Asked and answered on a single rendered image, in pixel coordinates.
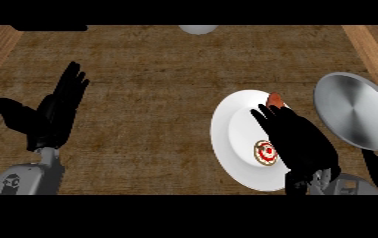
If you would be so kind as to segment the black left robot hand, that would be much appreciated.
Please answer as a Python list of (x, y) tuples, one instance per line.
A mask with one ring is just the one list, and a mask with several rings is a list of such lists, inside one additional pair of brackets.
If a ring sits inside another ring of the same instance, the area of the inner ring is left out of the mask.
[(0, 98), (5, 125), (27, 135), (29, 151), (45, 147), (60, 149), (67, 143), (89, 83), (80, 64), (71, 62), (55, 91), (45, 97), (37, 109), (14, 99)]

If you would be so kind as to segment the white round plate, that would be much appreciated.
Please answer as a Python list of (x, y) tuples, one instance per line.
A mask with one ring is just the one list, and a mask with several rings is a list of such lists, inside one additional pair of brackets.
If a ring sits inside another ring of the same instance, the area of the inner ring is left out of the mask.
[(210, 135), (215, 154), (228, 174), (246, 187), (271, 192), (285, 188), (290, 169), (280, 155), (274, 166), (262, 166), (254, 158), (256, 142), (269, 141), (269, 136), (250, 110), (259, 110), (268, 97), (269, 93), (259, 90), (232, 93), (216, 108)]

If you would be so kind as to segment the red and white cupcake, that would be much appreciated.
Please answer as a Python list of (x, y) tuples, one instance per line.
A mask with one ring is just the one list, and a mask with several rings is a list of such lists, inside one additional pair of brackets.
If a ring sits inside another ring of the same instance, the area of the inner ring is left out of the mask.
[(274, 166), (278, 161), (278, 152), (268, 140), (260, 140), (254, 145), (254, 158), (262, 166)]

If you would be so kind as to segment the pale grey round object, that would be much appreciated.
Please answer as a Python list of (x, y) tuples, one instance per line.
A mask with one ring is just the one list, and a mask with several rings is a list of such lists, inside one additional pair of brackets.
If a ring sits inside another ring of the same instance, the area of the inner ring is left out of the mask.
[(192, 35), (206, 35), (212, 33), (218, 25), (181, 25), (179, 28)]

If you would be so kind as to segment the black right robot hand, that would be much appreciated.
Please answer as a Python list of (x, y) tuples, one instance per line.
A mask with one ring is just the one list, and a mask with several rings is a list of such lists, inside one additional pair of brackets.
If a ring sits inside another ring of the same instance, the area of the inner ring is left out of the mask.
[(315, 174), (321, 174), (321, 187), (342, 174), (339, 154), (331, 141), (315, 124), (290, 108), (266, 107), (250, 110), (290, 172), (285, 174), (285, 193), (305, 196)]

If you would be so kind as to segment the orange-brown food piece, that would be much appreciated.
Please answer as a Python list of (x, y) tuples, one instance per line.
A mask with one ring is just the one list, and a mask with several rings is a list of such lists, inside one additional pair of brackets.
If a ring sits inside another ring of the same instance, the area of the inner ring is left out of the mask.
[(271, 106), (275, 106), (278, 108), (283, 108), (285, 106), (281, 95), (277, 92), (272, 92), (268, 97), (266, 107), (271, 107)]

